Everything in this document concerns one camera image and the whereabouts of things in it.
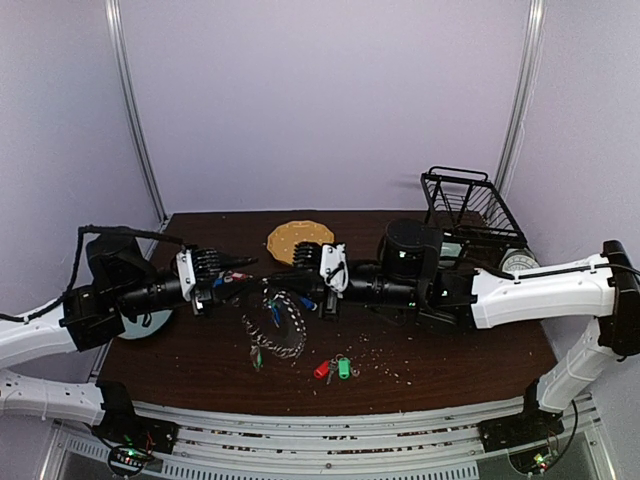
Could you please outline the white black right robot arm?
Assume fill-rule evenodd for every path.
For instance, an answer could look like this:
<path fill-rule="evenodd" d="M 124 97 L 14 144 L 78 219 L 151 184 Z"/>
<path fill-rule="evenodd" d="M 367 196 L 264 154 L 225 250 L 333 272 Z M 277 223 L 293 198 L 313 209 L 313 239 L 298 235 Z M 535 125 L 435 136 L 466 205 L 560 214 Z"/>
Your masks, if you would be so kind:
<path fill-rule="evenodd" d="M 587 316 L 580 340 L 526 390 L 513 419 L 519 440 L 535 440 L 613 362 L 639 352 L 639 272 L 618 241 L 585 259 L 504 271 L 469 259 L 442 266 L 444 233 L 409 218 L 390 221 L 374 263 L 350 260 L 343 243 L 300 242 L 294 265 L 265 279 L 333 314 L 339 302 L 415 312 L 433 331 L 476 330 L 525 320 Z"/>

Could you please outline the yellow dotted plate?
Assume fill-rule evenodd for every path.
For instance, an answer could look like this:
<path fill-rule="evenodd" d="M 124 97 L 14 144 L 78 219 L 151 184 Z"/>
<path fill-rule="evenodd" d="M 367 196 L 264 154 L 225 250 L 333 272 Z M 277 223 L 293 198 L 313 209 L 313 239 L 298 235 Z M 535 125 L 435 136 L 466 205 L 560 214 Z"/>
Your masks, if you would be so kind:
<path fill-rule="evenodd" d="M 266 248 L 277 262 L 292 266 L 294 249 L 298 243 L 315 242 L 322 245 L 334 240 L 334 233 L 326 225 L 311 220 L 297 220 L 277 226 L 267 236 Z"/>

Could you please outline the light blue plate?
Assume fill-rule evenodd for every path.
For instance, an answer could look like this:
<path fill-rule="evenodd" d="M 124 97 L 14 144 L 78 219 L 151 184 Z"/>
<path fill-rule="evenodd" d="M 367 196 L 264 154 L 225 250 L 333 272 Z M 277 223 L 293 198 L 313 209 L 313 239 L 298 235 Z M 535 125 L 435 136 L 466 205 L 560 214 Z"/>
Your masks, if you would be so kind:
<path fill-rule="evenodd" d="M 134 316 L 126 316 L 121 310 L 118 310 L 118 313 L 121 315 L 125 328 L 119 338 L 135 341 L 148 338 L 159 332 L 171 319 L 173 310 L 165 309 Z"/>

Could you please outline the key with green tag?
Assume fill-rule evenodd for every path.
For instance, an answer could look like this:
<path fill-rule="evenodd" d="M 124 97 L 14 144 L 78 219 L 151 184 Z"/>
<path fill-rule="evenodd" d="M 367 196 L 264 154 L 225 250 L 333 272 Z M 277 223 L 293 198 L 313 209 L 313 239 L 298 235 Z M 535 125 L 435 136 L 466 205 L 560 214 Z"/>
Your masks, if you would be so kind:
<path fill-rule="evenodd" d="M 347 380 L 359 377 L 360 371 L 352 365 L 348 357 L 340 357 L 337 359 L 337 374 L 341 380 Z"/>
<path fill-rule="evenodd" d="M 261 349 L 257 345 L 253 345 L 250 349 L 250 358 L 252 366 L 256 372 L 259 372 L 263 367 L 263 357 Z"/>

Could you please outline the right aluminium corner post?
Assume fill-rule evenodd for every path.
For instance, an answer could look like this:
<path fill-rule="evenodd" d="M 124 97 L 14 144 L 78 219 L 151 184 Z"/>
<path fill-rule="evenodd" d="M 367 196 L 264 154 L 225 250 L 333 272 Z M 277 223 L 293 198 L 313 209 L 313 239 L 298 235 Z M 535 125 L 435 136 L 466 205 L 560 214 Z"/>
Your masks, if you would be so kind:
<path fill-rule="evenodd" d="M 525 35 L 520 66 L 506 134 L 495 175 L 495 186 L 503 198 L 507 198 L 516 171 L 524 120 L 533 97 L 539 70 L 540 49 L 546 14 L 546 1 L 528 2 Z"/>

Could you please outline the aluminium corner post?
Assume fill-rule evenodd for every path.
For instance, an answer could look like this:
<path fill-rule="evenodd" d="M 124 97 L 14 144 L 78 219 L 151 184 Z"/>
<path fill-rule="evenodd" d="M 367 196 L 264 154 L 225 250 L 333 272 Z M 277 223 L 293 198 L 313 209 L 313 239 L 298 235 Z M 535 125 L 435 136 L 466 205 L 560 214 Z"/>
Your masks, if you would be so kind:
<path fill-rule="evenodd" d="M 540 49 L 546 14 L 546 1 L 528 2 L 525 35 L 520 66 L 506 134 L 495 175 L 495 186 L 503 198 L 507 198 L 516 171 L 524 120 L 533 97 L 539 70 Z"/>
<path fill-rule="evenodd" d="M 124 26 L 122 23 L 121 2 L 117 0 L 106 0 L 105 12 L 134 151 L 140 165 L 143 182 L 150 197 L 155 216 L 158 222 L 161 225 L 164 225 L 169 220 L 169 215 L 164 206 L 156 175 L 151 163 L 141 116 L 135 97 Z"/>

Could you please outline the aluminium front rail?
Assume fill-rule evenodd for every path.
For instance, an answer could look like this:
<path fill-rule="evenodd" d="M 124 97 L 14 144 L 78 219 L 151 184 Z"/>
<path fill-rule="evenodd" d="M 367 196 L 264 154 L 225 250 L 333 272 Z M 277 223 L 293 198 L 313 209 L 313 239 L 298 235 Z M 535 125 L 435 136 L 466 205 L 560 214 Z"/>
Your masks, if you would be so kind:
<path fill-rule="evenodd" d="M 513 461 L 551 447 L 564 454 L 545 479 L 613 479 L 602 424 L 588 395 L 548 440 L 488 452 L 484 420 L 514 414 L 521 400 L 431 411 L 336 417 L 205 412 L 139 402 L 142 415 L 178 424 L 174 450 L 143 479 L 520 479 Z"/>

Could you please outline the key with red tag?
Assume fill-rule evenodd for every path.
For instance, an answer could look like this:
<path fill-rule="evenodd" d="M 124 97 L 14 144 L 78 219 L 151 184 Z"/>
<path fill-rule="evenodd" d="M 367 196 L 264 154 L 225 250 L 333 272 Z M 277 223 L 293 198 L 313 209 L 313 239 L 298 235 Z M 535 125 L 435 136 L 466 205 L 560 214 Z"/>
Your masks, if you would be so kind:
<path fill-rule="evenodd" d="M 314 369 L 313 376 L 315 379 L 324 380 L 326 384 L 329 384 L 337 368 L 338 364 L 335 360 L 326 360 Z"/>
<path fill-rule="evenodd" d="M 247 282 L 252 279 L 253 276 L 251 274 L 238 271 L 227 271 L 223 277 L 225 283 Z"/>

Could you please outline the key with light-blue tag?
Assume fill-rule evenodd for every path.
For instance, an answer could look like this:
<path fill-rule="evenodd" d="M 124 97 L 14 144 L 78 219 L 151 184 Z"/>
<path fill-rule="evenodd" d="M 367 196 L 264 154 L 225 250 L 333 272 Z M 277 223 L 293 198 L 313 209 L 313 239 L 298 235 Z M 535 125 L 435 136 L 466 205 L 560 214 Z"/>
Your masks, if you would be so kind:
<path fill-rule="evenodd" d="M 318 305 L 310 300 L 309 298 L 306 297 L 299 297 L 299 302 L 305 307 L 306 310 L 308 311 L 315 311 L 318 308 Z"/>

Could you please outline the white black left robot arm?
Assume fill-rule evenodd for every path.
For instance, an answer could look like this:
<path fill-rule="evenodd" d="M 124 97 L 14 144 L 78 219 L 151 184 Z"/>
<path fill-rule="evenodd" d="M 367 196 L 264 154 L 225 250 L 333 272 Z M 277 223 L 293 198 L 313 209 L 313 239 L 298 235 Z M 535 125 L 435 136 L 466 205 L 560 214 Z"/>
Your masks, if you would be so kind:
<path fill-rule="evenodd" d="M 13 366 L 50 355 L 84 352 L 116 337 L 140 339 L 161 329 L 176 308 L 209 313 L 243 283 L 237 268 L 256 263 L 180 239 L 127 229 L 92 231 L 80 241 L 92 280 L 68 284 L 56 299 L 1 317 L 1 412 L 106 427 L 123 444 L 144 433 L 126 387 L 118 382 L 64 383 L 25 377 Z"/>

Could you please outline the left aluminium corner post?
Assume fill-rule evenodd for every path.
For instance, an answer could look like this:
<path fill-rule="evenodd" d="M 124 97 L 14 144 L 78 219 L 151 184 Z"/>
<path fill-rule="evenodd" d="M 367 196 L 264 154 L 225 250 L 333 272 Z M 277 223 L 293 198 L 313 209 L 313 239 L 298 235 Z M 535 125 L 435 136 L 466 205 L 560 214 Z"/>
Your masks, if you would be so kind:
<path fill-rule="evenodd" d="M 158 222 L 161 225 L 164 225 L 169 220 L 169 215 L 164 206 L 156 175 L 151 163 L 141 116 L 135 97 L 124 26 L 122 23 L 121 2 L 117 0 L 106 0 L 105 12 L 134 151 L 140 165 L 143 182 L 150 197 L 155 216 Z"/>

